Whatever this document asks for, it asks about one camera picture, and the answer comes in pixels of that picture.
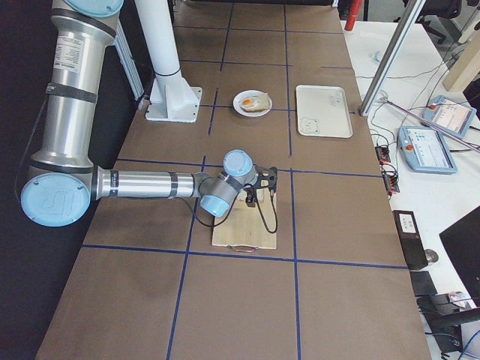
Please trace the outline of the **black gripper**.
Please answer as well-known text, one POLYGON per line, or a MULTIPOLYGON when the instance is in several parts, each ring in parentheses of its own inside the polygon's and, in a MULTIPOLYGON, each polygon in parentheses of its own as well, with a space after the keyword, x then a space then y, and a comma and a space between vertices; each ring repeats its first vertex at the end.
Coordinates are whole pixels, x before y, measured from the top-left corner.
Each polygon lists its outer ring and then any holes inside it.
POLYGON ((258 203, 257 190, 256 189, 247 189, 247 190, 245 190, 245 193, 246 193, 245 203, 246 203, 247 207, 254 208, 255 205, 258 203))

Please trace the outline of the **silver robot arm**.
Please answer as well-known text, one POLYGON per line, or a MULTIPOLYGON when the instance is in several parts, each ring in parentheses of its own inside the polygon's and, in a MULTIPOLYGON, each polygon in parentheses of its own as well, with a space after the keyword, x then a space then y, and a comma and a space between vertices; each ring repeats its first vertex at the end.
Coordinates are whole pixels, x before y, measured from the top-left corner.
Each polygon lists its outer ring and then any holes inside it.
POLYGON ((91 201, 109 198, 197 198, 222 217, 240 191, 260 186, 261 169, 242 150, 229 151, 216 176, 203 172, 103 169, 89 159, 105 49, 116 40, 121 1, 54 1, 58 29, 41 149, 31 156, 20 197, 37 224, 63 227, 80 219, 91 201))

